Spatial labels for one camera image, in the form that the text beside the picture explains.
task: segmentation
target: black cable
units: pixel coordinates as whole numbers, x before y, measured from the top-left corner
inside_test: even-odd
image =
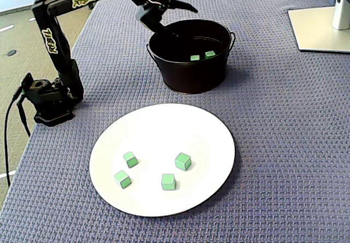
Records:
[[[7,178],[7,185],[10,187],[11,182],[10,182],[10,174],[9,174],[9,155],[7,151],[7,121],[9,119],[9,113],[11,110],[11,107],[13,103],[18,99],[22,92],[22,87],[19,87],[15,94],[12,97],[11,103],[9,105],[9,108],[6,111],[6,116],[5,116],[5,128],[4,128],[4,147],[5,147],[5,167],[6,167],[6,178]]]
[[[21,95],[21,99],[17,102],[17,108],[18,108],[18,112],[20,113],[20,118],[21,118],[21,121],[23,123],[24,129],[26,129],[28,137],[31,137],[31,132],[29,131],[29,128],[28,128],[28,125],[27,125],[26,114],[24,112],[23,105],[22,105],[22,103],[25,100],[25,98],[26,98],[26,95],[22,94]]]
[[[9,160],[8,160],[8,151],[7,151],[7,120],[9,118],[9,113],[11,110],[11,106],[15,100],[12,99],[9,108],[7,108],[6,116],[5,116],[5,131],[4,131],[4,141],[5,141],[5,166],[6,166],[6,178],[7,178],[7,185],[10,187],[10,174],[9,174]]]

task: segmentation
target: monitor stand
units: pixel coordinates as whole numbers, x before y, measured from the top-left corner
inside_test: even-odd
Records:
[[[302,51],[350,53],[350,4],[288,11],[298,47]]]

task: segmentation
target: bucket rim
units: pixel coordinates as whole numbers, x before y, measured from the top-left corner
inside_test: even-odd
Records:
[[[166,25],[165,27],[167,27],[167,26],[169,26],[169,25],[171,25],[171,24],[175,24],[175,23],[183,22],[183,21],[189,21],[189,20],[208,21],[208,22],[213,22],[213,23],[215,23],[215,24],[218,24],[218,25],[224,27],[224,28],[226,29],[228,35],[230,36],[230,43],[229,43],[229,46],[230,46],[230,44],[231,44],[231,42],[232,42],[232,37],[231,37],[231,32],[230,32],[230,30],[229,30],[226,26],[224,26],[224,25],[222,25],[222,24],[220,24],[220,23],[218,23],[218,22],[216,22],[216,21],[213,21],[213,20],[205,20],[205,19],[186,19],[186,20],[179,20],[179,21],[170,23],[170,24]],[[188,61],[188,62],[169,61],[169,60],[166,60],[166,59],[161,58],[161,57],[159,57],[158,55],[156,55],[156,54],[152,51],[151,47],[149,46],[149,42],[148,42],[148,44],[146,45],[146,47],[149,49],[150,53],[152,54],[152,57],[157,57],[159,60],[162,60],[162,61],[164,61],[164,62],[176,63],[176,64],[197,64],[197,63],[198,63],[198,62],[193,62],[193,63],[191,63],[191,62],[189,62],[189,61]],[[221,53],[219,53],[218,55],[216,55],[214,58],[216,58],[217,56],[222,55],[223,53],[224,53],[224,52],[222,51]]]

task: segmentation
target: white plate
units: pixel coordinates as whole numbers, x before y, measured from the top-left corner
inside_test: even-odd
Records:
[[[129,151],[139,160],[131,169],[123,158]],[[188,171],[175,167],[180,152],[191,156]],[[234,140],[217,117],[194,106],[168,103],[136,110],[108,127],[92,150],[90,176],[100,196],[115,208],[160,217],[207,200],[224,184],[234,161]],[[132,180],[125,189],[114,180],[120,170]],[[162,190],[163,173],[175,174],[176,190]]]

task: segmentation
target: bucket handle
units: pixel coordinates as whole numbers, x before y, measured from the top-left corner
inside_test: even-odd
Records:
[[[146,48],[147,48],[147,51],[148,51],[148,53],[149,53],[149,56],[151,56],[151,58],[154,60],[154,62],[155,62],[155,63],[157,64],[157,66],[158,66],[158,63],[155,61],[155,58],[153,57],[151,51],[149,50],[149,44],[146,45]]]
[[[231,47],[230,47],[230,49],[229,49],[229,52],[233,49],[233,47],[234,47],[234,45],[235,45],[235,41],[236,41],[236,35],[235,35],[235,33],[234,32],[230,32],[230,36],[231,36],[231,42],[232,42],[232,45],[231,45]]]

